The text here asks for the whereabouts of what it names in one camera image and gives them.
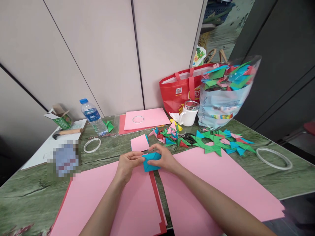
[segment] qr code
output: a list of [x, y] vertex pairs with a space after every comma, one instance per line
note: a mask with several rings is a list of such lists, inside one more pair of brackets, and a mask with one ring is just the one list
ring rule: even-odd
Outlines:
[[181, 93], [181, 90], [182, 90], [182, 88], [177, 88], [177, 89], [176, 89], [176, 94]]

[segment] scissors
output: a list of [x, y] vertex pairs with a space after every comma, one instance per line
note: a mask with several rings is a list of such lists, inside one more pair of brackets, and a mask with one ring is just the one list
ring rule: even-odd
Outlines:
[[192, 138], [192, 136], [194, 136], [192, 133], [178, 134], [178, 135], [183, 137], [183, 139], [189, 142], [190, 144], [195, 143], [195, 140]]

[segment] table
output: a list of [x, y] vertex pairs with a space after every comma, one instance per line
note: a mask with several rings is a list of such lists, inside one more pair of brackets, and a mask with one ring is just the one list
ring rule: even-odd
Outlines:
[[[116, 127], [113, 132], [118, 130], [118, 116], [107, 117], [104, 118], [104, 120], [116, 120]], [[199, 129], [199, 126], [194, 124], [191, 127], [183, 127], [181, 133], [196, 133], [197, 129]], [[223, 131], [224, 129], [231, 130], [233, 133], [240, 133], [245, 139], [253, 141], [255, 143], [252, 144], [254, 149], [258, 147], [273, 149], [288, 157], [293, 163], [291, 170], [283, 171], [264, 164], [254, 153], [249, 151], [245, 152], [242, 157], [237, 153], [230, 155], [276, 198], [281, 200], [315, 191], [315, 168], [312, 164], [236, 120], [230, 121], [221, 130]], [[102, 144], [96, 152], [82, 152], [82, 171], [118, 161], [120, 154], [131, 151], [130, 139], [142, 134], [148, 135], [150, 132], [151, 130], [147, 129], [116, 137], [101, 138]], [[82, 149], [91, 136], [95, 136], [95, 132], [92, 126], [87, 124], [81, 137], [80, 145]], [[154, 135], [150, 136], [148, 139], [150, 145], [157, 142]], [[97, 145], [98, 142], [92, 142], [88, 148], [93, 149]], [[169, 150], [172, 154], [176, 154], [185, 151], [186, 148], [174, 145], [170, 146]], [[267, 161], [279, 166], [285, 165], [284, 161], [274, 154], [269, 152], [263, 152], [263, 154], [265, 154], [264, 158]], [[163, 185], [157, 171], [154, 172], [154, 175], [168, 222], [167, 228], [171, 228], [172, 221]], [[41, 232], [43, 232], [43, 235], [46, 235], [46, 232], [55, 221], [68, 184], [69, 180], [48, 180], [47, 164], [36, 166], [28, 170], [17, 171], [0, 188], [0, 235], [8, 232], [15, 225], [16, 228], [21, 228], [31, 224], [34, 225], [24, 235], [39, 235]]]

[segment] white tape roll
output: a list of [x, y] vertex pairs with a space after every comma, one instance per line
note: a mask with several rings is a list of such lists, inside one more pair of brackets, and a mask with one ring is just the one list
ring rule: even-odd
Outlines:
[[[90, 143], [90, 142], [92, 142], [92, 141], [94, 141], [94, 140], [98, 140], [99, 141], [99, 144], [98, 144], [98, 146], [95, 148], [95, 149], [93, 149], [93, 150], [91, 150], [91, 151], [87, 151], [85, 148], [86, 148], [86, 146]], [[94, 139], [91, 139], [90, 141], [88, 141], [85, 145], [84, 145], [84, 148], [83, 148], [83, 150], [86, 152], [86, 153], [91, 153], [91, 152], [95, 152], [98, 148], [99, 148], [99, 146], [101, 146], [101, 140], [100, 139], [98, 139], [98, 138], [94, 138]]]
[[[277, 156], [279, 156], [280, 158], [282, 158], [285, 162], [286, 162], [286, 167], [279, 167], [279, 166], [276, 166], [274, 164], [271, 164], [270, 162], [266, 161], [264, 158], [262, 158], [262, 156], [259, 154], [259, 151], [260, 150], [263, 150], [263, 151], [268, 151], [268, 152], [272, 152], [274, 154], [276, 154]], [[276, 169], [280, 169], [280, 170], [289, 170], [289, 169], [292, 169], [293, 165], [292, 165], [292, 162], [290, 162], [290, 160], [288, 158], [286, 158], [284, 155], [274, 151], [274, 150], [271, 150], [271, 149], [268, 149], [268, 148], [264, 148], [264, 147], [260, 147], [260, 148], [257, 148], [256, 149], [256, 155], [258, 156], [259, 159], [261, 159], [263, 162], [265, 162], [267, 165], [271, 166], [271, 167], [274, 167]]]

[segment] small cardboard box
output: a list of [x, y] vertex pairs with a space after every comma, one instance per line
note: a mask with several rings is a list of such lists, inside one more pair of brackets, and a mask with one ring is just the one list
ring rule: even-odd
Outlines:
[[52, 109], [44, 116], [54, 120], [62, 129], [69, 129], [73, 123], [71, 118], [67, 115], [69, 111], [70, 110], [65, 112], [59, 104], [56, 104], [53, 105]]

